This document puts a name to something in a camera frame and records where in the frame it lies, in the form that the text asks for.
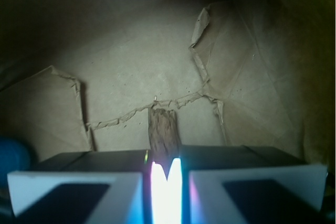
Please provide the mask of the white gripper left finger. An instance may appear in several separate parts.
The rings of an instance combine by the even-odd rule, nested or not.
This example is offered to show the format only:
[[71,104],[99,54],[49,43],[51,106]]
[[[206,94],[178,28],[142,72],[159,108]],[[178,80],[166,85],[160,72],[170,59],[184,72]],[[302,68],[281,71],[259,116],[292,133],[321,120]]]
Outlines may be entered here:
[[149,223],[149,152],[77,152],[8,174],[16,223]]

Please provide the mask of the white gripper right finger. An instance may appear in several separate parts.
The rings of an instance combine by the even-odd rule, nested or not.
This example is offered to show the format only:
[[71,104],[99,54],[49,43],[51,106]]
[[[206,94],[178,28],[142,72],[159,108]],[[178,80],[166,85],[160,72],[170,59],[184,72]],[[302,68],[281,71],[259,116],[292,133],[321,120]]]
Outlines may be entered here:
[[327,223],[327,168],[274,147],[183,146],[182,223]]

